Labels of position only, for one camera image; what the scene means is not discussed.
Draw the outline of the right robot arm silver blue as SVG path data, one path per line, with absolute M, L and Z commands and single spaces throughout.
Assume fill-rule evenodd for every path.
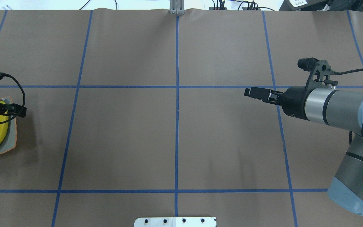
M 245 89 L 244 95 L 281 106 L 290 117 L 351 132 L 349 147 L 327 195 L 340 207 L 363 216 L 363 93 L 310 82 L 285 92 L 251 87 Z

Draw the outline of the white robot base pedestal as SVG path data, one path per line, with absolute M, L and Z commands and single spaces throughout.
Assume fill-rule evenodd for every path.
M 213 217 L 143 217 L 134 221 L 134 227 L 216 227 Z

